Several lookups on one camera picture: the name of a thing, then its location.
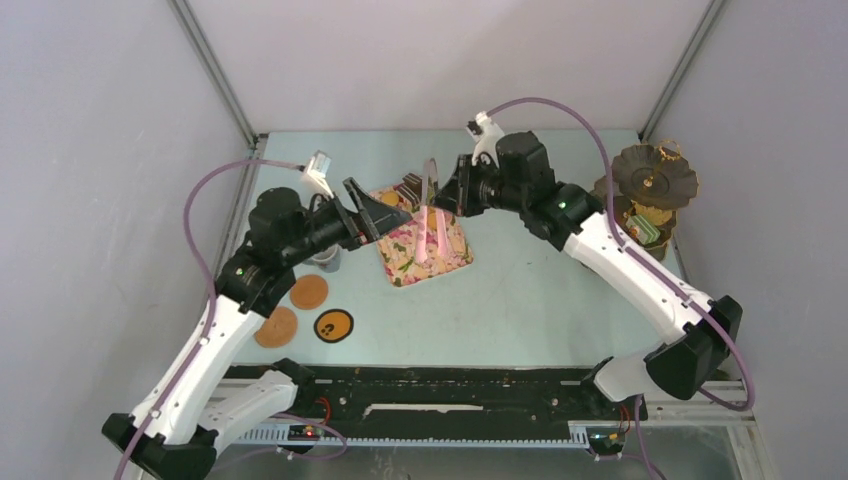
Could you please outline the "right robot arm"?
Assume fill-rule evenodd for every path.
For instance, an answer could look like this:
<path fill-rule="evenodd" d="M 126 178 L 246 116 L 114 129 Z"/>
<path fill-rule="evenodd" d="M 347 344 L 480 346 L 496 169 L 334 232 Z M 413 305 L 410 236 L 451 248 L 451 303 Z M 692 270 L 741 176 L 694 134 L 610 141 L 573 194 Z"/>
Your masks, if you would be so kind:
<path fill-rule="evenodd" d="M 556 180 L 534 133 L 479 142 L 474 153 L 458 157 L 432 203 L 460 217 L 487 209 L 517 213 L 530 233 L 599 275 L 649 320 L 659 346 L 595 367 L 581 392 L 591 416 L 606 418 L 623 400 L 654 390 L 689 400 L 730 355 L 741 305 L 672 275 L 609 220 L 597 198 Z"/>

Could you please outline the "striped chocolate cake slice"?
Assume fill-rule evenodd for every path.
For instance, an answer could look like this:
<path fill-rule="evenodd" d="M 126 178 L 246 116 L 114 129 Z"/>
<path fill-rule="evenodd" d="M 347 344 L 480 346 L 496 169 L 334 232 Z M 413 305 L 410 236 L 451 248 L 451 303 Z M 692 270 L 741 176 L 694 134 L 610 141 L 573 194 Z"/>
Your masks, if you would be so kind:
<path fill-rule="evenodd" d="M 420 183 L 398 184 L 395 186 L 395 191 L 413 207 L 421 203 L 422 185 Z"/>

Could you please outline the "three tier black cake stand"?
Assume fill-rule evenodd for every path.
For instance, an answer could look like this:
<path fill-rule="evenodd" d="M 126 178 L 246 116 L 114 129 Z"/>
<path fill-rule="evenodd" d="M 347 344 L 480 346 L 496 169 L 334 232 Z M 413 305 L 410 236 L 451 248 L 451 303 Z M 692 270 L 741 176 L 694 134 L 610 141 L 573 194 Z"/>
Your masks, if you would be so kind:
<path fill-rule="evenodd" d="M 700 183 L 696 171 L 674 140 L 626 147 L 612 160 L 611 171 L 612 184 L 608 185 L 606 178 L 601 177 L 594 183 L 591 195 L 605 202 L 607 192 L 613 192 L 615 221 L 626 232 L 626 220 L 632 215 L 641 215 L 655 225 L 661 232 L 657 241 L 646 245 L 635 241 L 653 258 L 663 260 L 677 226 L 679 210 L 698 195 Z"/>

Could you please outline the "floral rectangular tray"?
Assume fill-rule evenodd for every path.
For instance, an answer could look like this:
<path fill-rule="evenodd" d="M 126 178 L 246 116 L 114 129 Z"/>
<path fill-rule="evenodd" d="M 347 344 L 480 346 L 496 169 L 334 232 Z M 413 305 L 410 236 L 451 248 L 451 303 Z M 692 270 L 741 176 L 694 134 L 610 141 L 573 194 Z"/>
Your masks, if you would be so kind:
<path fill-rule="evenodd" d="M 475 256 L 459 220 L 447 212 L 427 210 L 421 220 L 419 206 L 400 184 L 370 192 L 377 200 L 410 213 L 413 219 L 376 242 L 387 278 L 395 287 L 406 287 L 471 265 Z"/>

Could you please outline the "green striped cake slice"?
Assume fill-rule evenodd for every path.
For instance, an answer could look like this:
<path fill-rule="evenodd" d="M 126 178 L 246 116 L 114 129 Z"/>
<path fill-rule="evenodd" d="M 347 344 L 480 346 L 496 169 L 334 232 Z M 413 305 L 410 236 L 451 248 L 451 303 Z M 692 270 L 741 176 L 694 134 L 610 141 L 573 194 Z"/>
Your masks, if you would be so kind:
<path fill-rule="evenodd" d="M 651 244 L 661 236 L 660 230 L 641 215 L 629 216 L 625 226 L 628 234 L 642 245 Z"/>

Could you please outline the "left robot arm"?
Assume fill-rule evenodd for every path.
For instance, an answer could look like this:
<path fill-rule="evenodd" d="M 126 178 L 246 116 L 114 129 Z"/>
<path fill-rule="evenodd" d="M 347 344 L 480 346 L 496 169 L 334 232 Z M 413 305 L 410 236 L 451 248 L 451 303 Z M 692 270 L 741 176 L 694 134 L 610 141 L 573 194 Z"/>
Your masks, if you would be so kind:
<path fill-rule="evenodd" d="M 286 187 L 263 192 L 248 216 L 242 245 L 214 282 L 203 317 L 167 373 L 130 413 L 113 413 L 103 435 L 156 479 L 203 479 L 220 453 L 265 419 L 287 411 L 304 416 L 316 390 L 299 366 L 275 367 L 215 406 L 208 401 L 236 354 L 295 285 L 294 269 L 334 246 L 348 251 L 410 222 L 410 213 L 344 186 L 355 205 L 335 195 L 305 207 Z"/>

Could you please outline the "chocolate cake piece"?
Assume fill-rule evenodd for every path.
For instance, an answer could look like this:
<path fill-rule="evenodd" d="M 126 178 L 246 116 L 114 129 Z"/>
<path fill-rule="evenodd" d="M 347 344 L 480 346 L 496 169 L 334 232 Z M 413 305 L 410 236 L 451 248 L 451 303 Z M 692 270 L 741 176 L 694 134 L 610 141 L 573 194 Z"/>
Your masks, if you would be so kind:
<path fill-rule="evenodd" d="M 406 174 L 403 177 L 403 182 L 411 189 L 420 189 L 423 184 L 422 177 L 417 173 Z"/>

